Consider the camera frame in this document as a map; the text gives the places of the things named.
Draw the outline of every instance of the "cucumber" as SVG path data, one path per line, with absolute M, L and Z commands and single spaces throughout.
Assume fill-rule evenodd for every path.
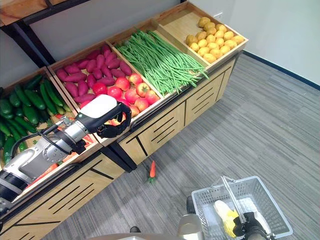
M 14 118 L 14 114 L 8 113 L 8 114 L 4 114 L 3 112 L 0 111 L 0 116 L 4 117 L 5 119 L 13 119 Z
M 46 90 L 46 87 L 45 87 L 44 84 L 40 85 L 40 92 L 41 92 L 42 98 L 43 98 L 43 100 L 45 102 L 45 105 L 48 107 L 50 112 L 52 112 L 53 114 L 57 114 L 58 111 L 57 111 L 55 105 L 49 99 L 49 96 L 48 96 L 48 93 L 47 93 L 47 90 Z
M 16 128 L 10 122 L 6 122 L 6 125 L 10 129 L 10 132 L 12 133 L 14 140 L 18 141 L 21 138 L 19 132 L 16 130 Z
M 28 97 L 28 99 L 30 99 L 32 104 L 34 106 L 36 106 L 36 108 L 38 108 L 40 110 L 46 109 L 46 105 L 45 105 L 43 99 L 35 91 L 25 89 L 24 93 Z
M 23 152 L 24 150 L 26 150 L 27 148 L 28 148 L 28 146 L 25 141 L 23 141 L 22 143 L 19 144 L 20 153 Z
M 0 131 L 0 149 L 2 149 L 5 145 L 5 135 L 2 131 Z
M 30 122 L 24 120 L 22 117 L 16 116 L 14 120 L 30 133 L 35 134 L 37 132 L 36 128 Z
M 20 134 L 21 137 L 27 136 L 27 132 L 26 130 L 16 121 L 12 120 L 12 119 L 8 119 L 7 122 L 9 124 L 11 124 Z
M 22 110 L 30 123 L 33 125 L 37 125 L 39 123 L 37 112 L 32 106 L 22 104 Z
M 33 90 L 40 83 L 42 75 L 37 75 L 24 85 L 24 89 Z
M 0 118 L 0 131 L 4 133 L 6 137 L 9 137 L 11 135 L 11 132 L 5 123 L 5 120 Z
M 3 146 L 4 163 L 7 164 L 11 160 L 11 149 L 15 144 L 15 139 L 10 136 L 6 139 Z
M 22 110 L 22 107 L 18 107 L 15 109 L 15 115 L 19 116 L 19 117 L 23 117 L 24 116 L 24 111 Z
M 63 107 L 57 105 L 55 107 L 59 114 L 64 115 L 66 113 Z
M 47 108 L 46 111 L 48 112 L 48 114 L 49 114 L 51 117 L 54 116 L 54 114 L 49 110 L 49 108 Z
M 4 114 L 10 114 L 12 112 L 12 105 L 8 99 L 0 99 L 0 111 Z
M 29 99 L 25 95 L 25 92 L 22 90 L 22 88 L 21 88 L 21 86 L 19 84 L 15 85 L 14 91 L 15 91 L 16 95 L 18 96 L 18 98 L 20 99 L 20 101 L 24 105 L 27 105 L 28 107 L 31 107 L 31 105 L 32 105 L 31 102 L 29 101 Z
M 63 107 L 64 104 L 60 101 L 60 99 L 57 97 L 54 87 L 52 86 L 51 82 L 47 78 L 44 78 L 44 85 L 47 93 L 49 94 L 51 100 L 54 102 L 55 105 L 58 105 L 60 107 Z
M 39 113 L 45 122 L 50 118 L 50 116 L 46 110 L 40 110 Z
M 18 98 L 17 94 L 15 91 L 12 91 L 10 96 L 9 96 L 9 101 L 10 103 L 12 104 L 12 106 L 14 107 L 19 107 L 21 105 L 21 101 L 20 99 Z

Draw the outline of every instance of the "wooden cabinet panel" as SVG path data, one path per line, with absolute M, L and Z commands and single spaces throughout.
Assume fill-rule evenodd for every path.
M 184 128 L 185 103 L 181 103 L 138 135 L 145 151 L 152 154 Z
M 137 165 L 147 157 L 141 145 L 139 144 L 137 137 L 129 135 L 124 140 L 119 142 L 119 144 Z
M 224 74 L 221 73 L 186 100 L 186 125 L 199 117 L 216 102 L 223 76 Z
M 0 239 L 41 239 L 119 177 L 124 170 L 99 155 L 7 222 Z

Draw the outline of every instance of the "white wall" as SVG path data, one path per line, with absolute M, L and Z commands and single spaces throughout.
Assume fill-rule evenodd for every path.
M 31 25 L 55 60 L 102 41 L 179 0 L 91 0 Z
M 0 30 L 0 87 L 7 87 L 36 69 L 38 66 L 18 44 Z
M 192 0 L 249 39 L 245 50 L 318 85 L 319 0 Z

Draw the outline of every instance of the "basket handle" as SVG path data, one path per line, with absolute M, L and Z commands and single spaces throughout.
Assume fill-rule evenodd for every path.
M 244 212 L 243 212 L 238 200 L 236 199 L 236 197 L 235 197 L 234 193 L 232 192 L 231 187 L 230 187 L 230 185 L 229 185 L 229 183 L 227 181 L 227 180 L 230 180 L 231 182 L 234 183 L 236 180 L 234 180 L 234 179 L 232 179 L 230 177 L 224 176 L 224 175 L 221 178 L 222 178 L 223 185 L 225 186 L 226 190 L 228 191 L 228 193 L 230 195 L 230 198 L 231 198 L 231 200 L 233 202 L 235 210 L 237 211 L 237 213 L 239 215 L 240 223 L 243 225 L 244 223 L 247 222 L 247 220 L 246 220 L 246 218 L 244 216 Z

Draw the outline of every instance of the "carrot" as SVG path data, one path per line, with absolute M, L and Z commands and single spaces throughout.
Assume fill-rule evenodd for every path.
M 156 162 L 155 160 L 151 163 L 150 174 L 149 174 L 149 183 L 153 183 L 156 180 Z

